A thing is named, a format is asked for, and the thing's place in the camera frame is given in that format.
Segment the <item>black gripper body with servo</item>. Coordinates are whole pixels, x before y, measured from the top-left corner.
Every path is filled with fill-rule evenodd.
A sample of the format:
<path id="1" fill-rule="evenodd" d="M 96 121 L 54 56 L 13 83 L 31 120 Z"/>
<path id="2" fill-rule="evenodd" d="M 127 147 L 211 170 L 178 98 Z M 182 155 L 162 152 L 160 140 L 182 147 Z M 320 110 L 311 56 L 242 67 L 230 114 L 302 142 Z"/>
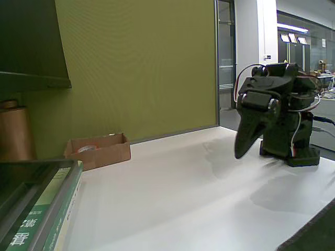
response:
<path id="1" fill-rule="evenodd" d="M 273 104 L 280 104 L 290 90 L 289 76 L 247 77 L 239 90 L 238 104 L 254 110 L 267 111 Z"/>

